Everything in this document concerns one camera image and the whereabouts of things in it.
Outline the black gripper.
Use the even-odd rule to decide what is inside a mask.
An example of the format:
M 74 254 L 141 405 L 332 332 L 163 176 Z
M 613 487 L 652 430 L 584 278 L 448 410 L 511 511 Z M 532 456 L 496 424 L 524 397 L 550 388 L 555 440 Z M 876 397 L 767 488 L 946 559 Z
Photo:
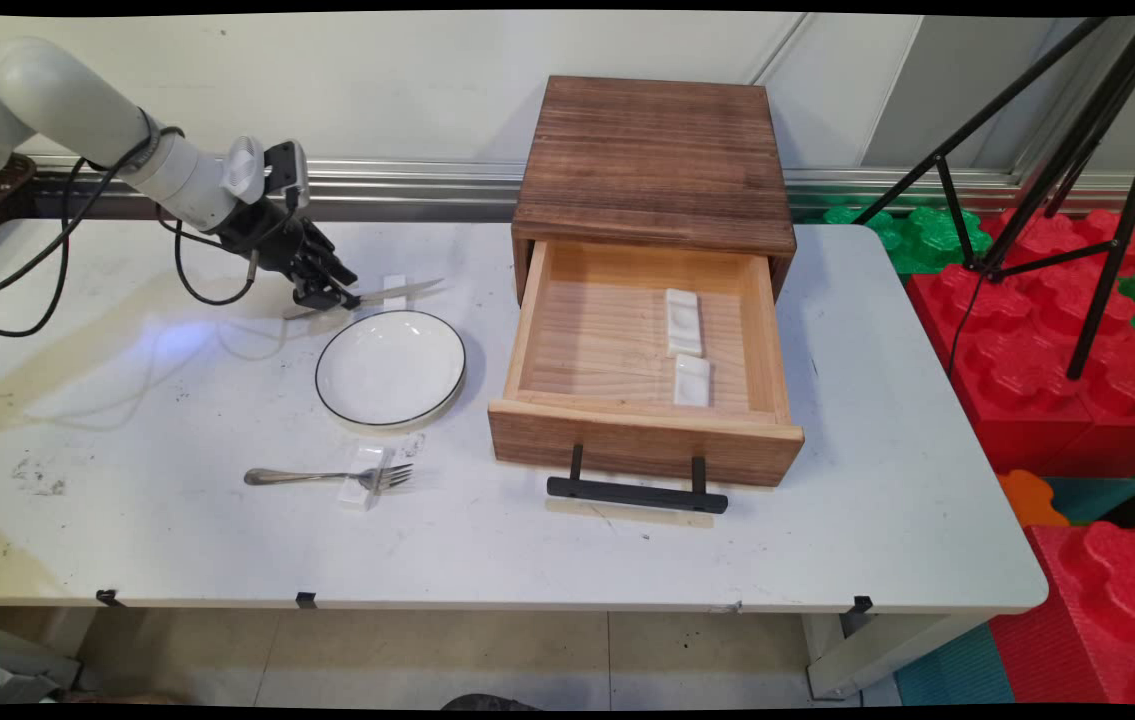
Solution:
M 270 199 L 238 202 L 216 225 L 215 236 L 232 254 L 257 258 L 257 268 L 292 278 L 294 305 L 353 310 L 362 302 L 347 290 L 358 283 L 358 274 L 338 258 L 334 243 L 310 219 L 288 214 Z

